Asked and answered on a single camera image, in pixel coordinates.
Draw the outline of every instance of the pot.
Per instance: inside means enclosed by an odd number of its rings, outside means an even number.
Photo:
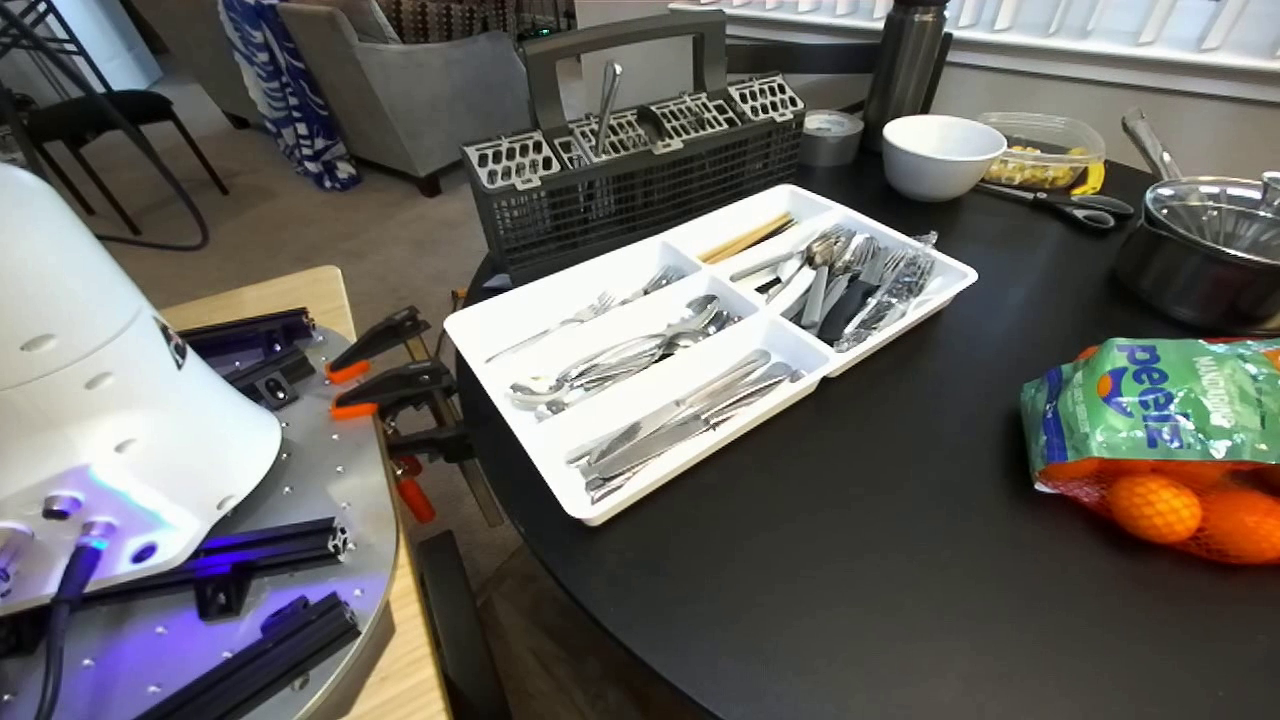
[[[1143,116],[1125,131],[1159,174],[1110,276],[1181,325],[1248,329],[1280,316],[1280,174],[1183,177]]]

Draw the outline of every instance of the black round table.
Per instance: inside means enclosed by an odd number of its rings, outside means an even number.
[[[1118,239],[982,192],[846,203],[941,228],[981,284],[605,528],[556,509],[461,369],[530,557],[714,717],[1277,720],[1280,571],[1181,562],[1032,493],[1020,385],[1092,340],[1181,338],[1108,284]]]

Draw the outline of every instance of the cutlery tray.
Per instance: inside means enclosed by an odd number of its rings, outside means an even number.
[[[728,261],[707,261],[728,239],[751,235],[751,228],[787,215],[783,228],[730,254]],[[735,284],[739,269],[765,258],[787,258],[812,245],[822,228],[868,233],[888,261],[933,261],[925,293],[903,303],[900,316],[878,325],[852,348],[833,348],[794,320],[787,320],[769,298]],[[903,233],[893,233],[845,203],[833,203],[794,183],[774,183],[739,203],[714,209],[661,235],[637,239],[608,258],[573,265],[556,276],[538,276],[482,303],[461,308],[442,320],[442,333],[507,419],[510,438],[523,445],[553,498],[578,524],[605,524],[648,493],[664,488],[678,471],[695,470],[725,445],[758,428],[774,412],[803,399],[822,376],[839,376],[868,360],[943,303],[951,303],[977,272]],[[714,333],[689,333],[673,354],[640,374],[608,381],[591,393],[553,393],[562,369],[589,358],[630,348],[637,338],[664,333],[693,316],[695,302],[714,302],[728,320]],[[702,428],[666,451],[656,451],[637,471],[610,485],[608,498],[589,493],[585,455],[598,451],[610,438],[689,406],[714,376],[742,365],[751,354],[792,369],[787,385],[742,399],[725,423]]]

